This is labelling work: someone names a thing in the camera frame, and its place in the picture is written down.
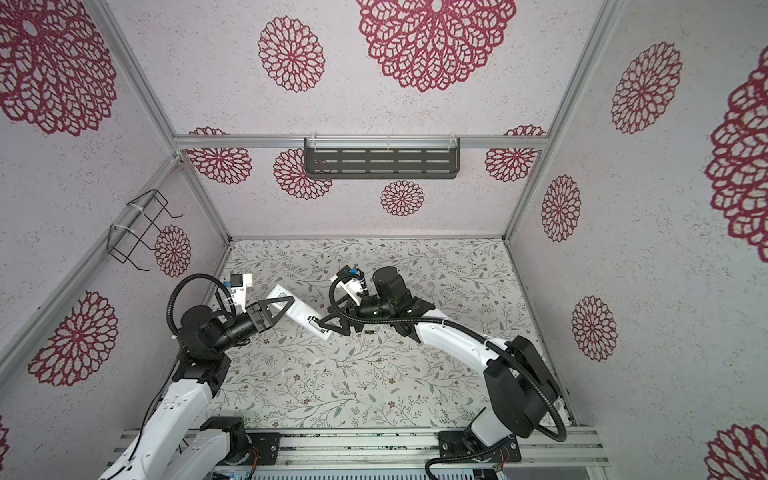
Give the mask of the white remote control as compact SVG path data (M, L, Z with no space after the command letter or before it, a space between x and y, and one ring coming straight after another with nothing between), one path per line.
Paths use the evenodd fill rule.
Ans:
M321 318L321 315L309 304L301 300L297 295L292 293L287 288L277 284L267 295L267 298L278 297L282 295L292 295L295 298L295 303L284 315L284 317L292 320L294 323L322 341L327 341L330 338L331 332L321 329L317 323L317 321Z

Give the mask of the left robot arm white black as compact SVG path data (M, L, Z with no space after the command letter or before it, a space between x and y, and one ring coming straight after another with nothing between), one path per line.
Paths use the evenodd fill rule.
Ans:
M271 329L294 303L292 296L260 300L235 315L229 326L206 305L188 309L177 330L181 352L172 382L131 445L101 477L203 479L220 463L256 461L260 454L235 416L205 420L192 443L174 455L223 385L231 365L227 351Z

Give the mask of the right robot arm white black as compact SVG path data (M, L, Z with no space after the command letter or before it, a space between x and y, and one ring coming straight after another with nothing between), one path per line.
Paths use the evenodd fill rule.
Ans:
M328 291L328 314L314 323L343 336L366 326L389 326L480 374L490 405L465 430L470 449L487 448L510 436L527 438L533 432L556 442L567 439L556 406L560 387L531 341L522 336L492 338L458 323L413 295L394 267L376 270L372 283L370 292L364 273L356 268L337 272Z

